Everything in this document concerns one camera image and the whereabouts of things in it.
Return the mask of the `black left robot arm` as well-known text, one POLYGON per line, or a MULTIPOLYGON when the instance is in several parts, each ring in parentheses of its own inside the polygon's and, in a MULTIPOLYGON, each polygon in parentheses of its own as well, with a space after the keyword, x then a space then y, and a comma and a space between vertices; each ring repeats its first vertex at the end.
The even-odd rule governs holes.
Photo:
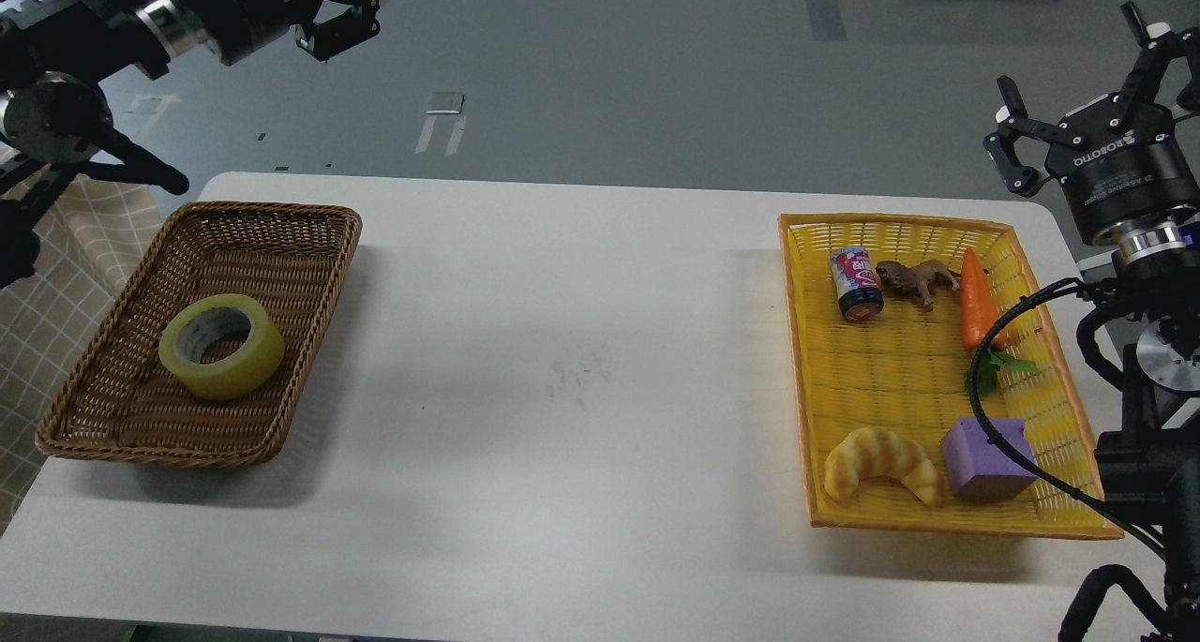
POLYGON ((184 172, 116 128, 101 83, 163 77, 205 47, 226 66, 296 30, 319 61, 376 37, 383 0, 2 0, 2 284, 35 274, 36 226, 76 178, 190 190, 184 172))

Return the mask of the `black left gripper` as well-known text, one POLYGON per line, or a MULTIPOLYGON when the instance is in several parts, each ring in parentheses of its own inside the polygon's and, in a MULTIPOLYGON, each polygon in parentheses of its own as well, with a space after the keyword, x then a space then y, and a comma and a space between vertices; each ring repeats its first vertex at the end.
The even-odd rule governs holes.
POLYGON ((379 34, 383 0, 184 0, 224 66, 295 25, 296 47, 325 62, 379 34))

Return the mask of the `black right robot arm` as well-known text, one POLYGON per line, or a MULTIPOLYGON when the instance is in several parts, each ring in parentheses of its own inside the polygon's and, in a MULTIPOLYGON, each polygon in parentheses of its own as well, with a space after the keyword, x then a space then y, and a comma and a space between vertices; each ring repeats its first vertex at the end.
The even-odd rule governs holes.
POLYGON ((1046 124, 1028 116, 1015 80, 998 77, 1003 107, 984 146, 1010 193, 1033 197, 1056 180, 1081 240, 1112 247, 1115 277, 1058 280, 998 316, 973 349, 966 394, 986 442, 1070 500, 1110 521, 1164 564, 1157 600, 1135 574, 1104 565, 1088 574, 1058 628, 1081 641, 1106 592, 1124 592, 1151 624, 1148 641, 1196 638, 1196 414, 1172 418, 1196 396, 1199 262, 1196 180, 1176 126, 1196 116, 1196 28, 1148 24, 1135 2, 1122 16, 1136 41, 1123 84, 1046 124), (1121 425, 1094 446, 1104 497, 1043 470, 986 418, 979 373, 995 358, 998 334, 1038 306, 1074 295, 1092 304, 1076 325, 1076 348, 1096 374, 1121 394, 1121 425))

